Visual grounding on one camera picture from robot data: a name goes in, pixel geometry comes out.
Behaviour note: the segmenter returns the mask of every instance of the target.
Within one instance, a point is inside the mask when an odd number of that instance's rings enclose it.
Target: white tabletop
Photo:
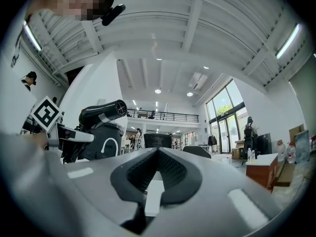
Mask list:
[[[246,165],[270,166],[276,157],[277,157],[277,154],[258,155],[257,159],[255,159],[251,162],[246,162]]]

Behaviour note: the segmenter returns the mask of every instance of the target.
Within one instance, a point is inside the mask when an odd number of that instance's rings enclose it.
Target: black metal railing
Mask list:
[[[168,121],[194,122],[198,123],[198,115],[182,113],[164,113],[144,110],[127,109],[127,116],[140,119],[157,119]]]

